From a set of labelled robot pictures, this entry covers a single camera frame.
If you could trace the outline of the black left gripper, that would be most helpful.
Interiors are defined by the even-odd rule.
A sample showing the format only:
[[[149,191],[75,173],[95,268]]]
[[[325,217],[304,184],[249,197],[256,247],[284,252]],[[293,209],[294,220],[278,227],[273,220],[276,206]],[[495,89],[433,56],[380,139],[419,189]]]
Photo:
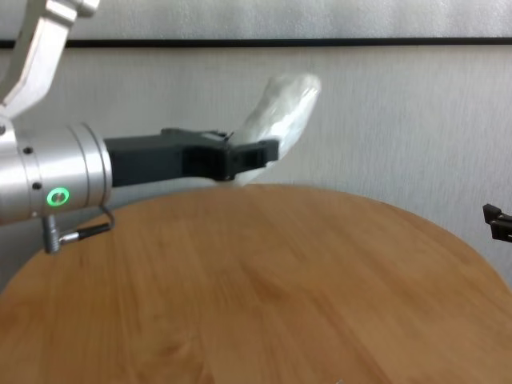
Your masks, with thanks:
[[[105,140],[113,187],[180,178],[253,181],[279,158],[279,141],[226,143],[225,135],[165,128],[159,134]]]

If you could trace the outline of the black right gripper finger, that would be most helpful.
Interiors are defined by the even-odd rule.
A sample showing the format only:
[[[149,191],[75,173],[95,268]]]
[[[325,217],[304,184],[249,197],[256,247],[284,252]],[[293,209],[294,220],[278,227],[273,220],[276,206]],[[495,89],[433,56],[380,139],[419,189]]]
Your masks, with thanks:
[[[510,241],[512,238],[512,218],[504,214],[500,208],[491,204],[482,207],[484,221],[490,226],[494,240]]]

